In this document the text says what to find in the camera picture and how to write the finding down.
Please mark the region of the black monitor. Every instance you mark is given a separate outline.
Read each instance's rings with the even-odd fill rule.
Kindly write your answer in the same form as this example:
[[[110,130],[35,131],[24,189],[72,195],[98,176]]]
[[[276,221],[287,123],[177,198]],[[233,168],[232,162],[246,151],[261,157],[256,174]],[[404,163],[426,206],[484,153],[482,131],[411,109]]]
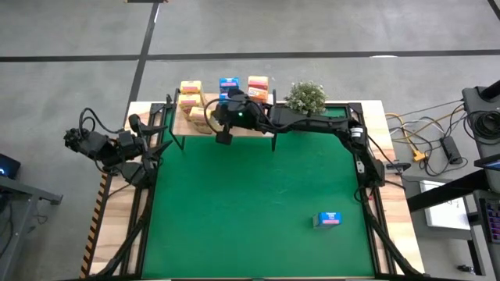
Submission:
[[[18,176],[21,163],[7,155],[0,153],[0,176],[15,180]]]

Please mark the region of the backlit keyboard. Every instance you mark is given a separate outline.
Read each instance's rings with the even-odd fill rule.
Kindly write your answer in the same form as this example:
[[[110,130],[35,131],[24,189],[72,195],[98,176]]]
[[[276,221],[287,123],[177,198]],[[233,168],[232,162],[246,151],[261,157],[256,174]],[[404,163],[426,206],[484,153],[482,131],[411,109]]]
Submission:
[[[484,209],[490,240],[500,244],[500,201],[486,200]]]

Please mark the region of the black desk bar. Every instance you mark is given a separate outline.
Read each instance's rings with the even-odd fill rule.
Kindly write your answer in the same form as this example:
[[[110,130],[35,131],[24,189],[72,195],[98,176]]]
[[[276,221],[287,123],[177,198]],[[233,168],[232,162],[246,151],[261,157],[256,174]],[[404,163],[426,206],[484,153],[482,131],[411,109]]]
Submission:
[[[483,169],[412,196],[407,200],[407,205],[410,212],[415,212],[472,194],[477,190],[490,191],[487,175]]]

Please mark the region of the yellow Corn Pops box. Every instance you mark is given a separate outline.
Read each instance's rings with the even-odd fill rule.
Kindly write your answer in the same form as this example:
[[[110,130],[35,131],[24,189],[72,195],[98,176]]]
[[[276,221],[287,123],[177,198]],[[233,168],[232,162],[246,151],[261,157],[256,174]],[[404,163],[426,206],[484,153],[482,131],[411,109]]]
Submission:
[[[181,94],[202,94],[202,82],[200,80],[184,80],[180,82]]]
[[[193,107],[189,115],[192,126],[196,131],[203,134],[212,134],[213,130],[210,128],[212,123],[212,111],[205,110],[203,107]]]
[[[178,98],[178,106],[185,118],[188,118],[193,107],[199,107],[202,100],[199,94],[181,94]]]

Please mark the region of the grey equipment stand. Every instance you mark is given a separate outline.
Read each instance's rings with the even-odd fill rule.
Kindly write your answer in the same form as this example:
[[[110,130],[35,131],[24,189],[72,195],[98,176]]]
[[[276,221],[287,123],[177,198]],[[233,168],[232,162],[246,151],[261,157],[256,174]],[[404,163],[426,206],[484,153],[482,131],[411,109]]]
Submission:
[[[491,86],[462,90],[465,110],[464,129],[477,144],[480,157],[500,153],[500,80]]]

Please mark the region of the green table mat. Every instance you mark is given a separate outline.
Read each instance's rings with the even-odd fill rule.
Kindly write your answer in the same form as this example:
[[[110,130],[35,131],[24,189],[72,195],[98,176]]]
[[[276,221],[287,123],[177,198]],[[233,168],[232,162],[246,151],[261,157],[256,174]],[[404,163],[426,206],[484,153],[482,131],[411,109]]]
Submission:
[[[352,154],[332,135],[189,137],[163,154],[145,278],[371,276]],[[342,224],[314,228],[318,212]]]

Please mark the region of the black power strip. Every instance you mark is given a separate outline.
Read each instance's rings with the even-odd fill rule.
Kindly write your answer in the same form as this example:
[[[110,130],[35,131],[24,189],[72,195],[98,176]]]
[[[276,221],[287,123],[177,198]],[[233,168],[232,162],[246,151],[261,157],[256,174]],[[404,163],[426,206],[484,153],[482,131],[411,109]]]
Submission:
[[[462,156],[456,146],[453,137],[442,137],[440,139],[440,142],[449,164],[458,165],[463,163]]]

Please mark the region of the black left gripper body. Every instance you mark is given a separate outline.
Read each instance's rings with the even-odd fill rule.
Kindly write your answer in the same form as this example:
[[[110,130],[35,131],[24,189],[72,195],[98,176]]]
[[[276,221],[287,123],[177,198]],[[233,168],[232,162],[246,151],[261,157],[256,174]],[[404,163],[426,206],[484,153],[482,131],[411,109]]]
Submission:
[[[148,149],[145,140],[129,130],[119,133],[116,141],[117,153],[120,157],[138,157]]]

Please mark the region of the yellow black hazard tape strip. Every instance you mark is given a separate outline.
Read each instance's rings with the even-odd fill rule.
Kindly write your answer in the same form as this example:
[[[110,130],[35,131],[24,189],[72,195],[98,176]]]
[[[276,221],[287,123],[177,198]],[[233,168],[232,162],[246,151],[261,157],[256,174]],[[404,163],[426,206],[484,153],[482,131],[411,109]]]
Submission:
[[[97,247],[98,234],[101,228],[102,219],[104,217],[106,202],[105,196],[108,190],[109,177],[105,174],[102,174],[97,197],[95,199],[95,207],[91,217],[90,229],[87,235],[87,242],[85,244],[83,261],[80,267],[80,279],[89,277],[89,275],[91,274],[91,264],[93,261],[95,249]]]

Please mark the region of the grey metal desk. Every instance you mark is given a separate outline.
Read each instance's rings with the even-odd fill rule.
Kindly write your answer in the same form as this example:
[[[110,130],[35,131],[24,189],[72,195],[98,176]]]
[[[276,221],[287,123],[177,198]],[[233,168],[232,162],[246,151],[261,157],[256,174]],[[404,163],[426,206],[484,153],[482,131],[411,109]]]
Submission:
[[[0,242],[0,281],[8,281],[20,256],[30,228],[28,224],[35,215],[38,202],[46,200],[51,205],[59,205],[63,196],[6,177],[0,177],[0,189],[10,192],[11,199],[11,208],[7,209],[9,231],[6,242]]]

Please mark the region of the white paper pad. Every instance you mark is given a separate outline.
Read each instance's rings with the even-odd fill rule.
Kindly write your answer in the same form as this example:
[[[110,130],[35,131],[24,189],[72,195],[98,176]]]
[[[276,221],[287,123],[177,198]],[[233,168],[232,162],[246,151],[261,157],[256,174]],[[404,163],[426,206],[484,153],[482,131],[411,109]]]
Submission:
[[[427,225],[446,229],[470,230],[462,197],[424,209]]]

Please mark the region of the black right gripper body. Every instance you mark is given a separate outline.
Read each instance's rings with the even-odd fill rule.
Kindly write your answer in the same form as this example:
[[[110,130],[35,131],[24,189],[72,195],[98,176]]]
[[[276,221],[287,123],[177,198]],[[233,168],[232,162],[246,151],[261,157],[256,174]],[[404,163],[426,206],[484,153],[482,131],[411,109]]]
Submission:
[[[225,101],[216,106],[214,118],[221,126],[255,128],[255,113],[249,105],[239,101]]]

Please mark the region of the green potted plant ribbed pot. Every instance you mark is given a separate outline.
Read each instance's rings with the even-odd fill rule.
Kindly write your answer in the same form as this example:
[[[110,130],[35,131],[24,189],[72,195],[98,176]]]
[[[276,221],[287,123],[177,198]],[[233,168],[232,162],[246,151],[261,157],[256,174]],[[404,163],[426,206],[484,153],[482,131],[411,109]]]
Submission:
[[[289,94],[284,98],[288,108],[302,114],[321,114],[326,110],[327,95],[323,86],[313,81],[292,84]]]

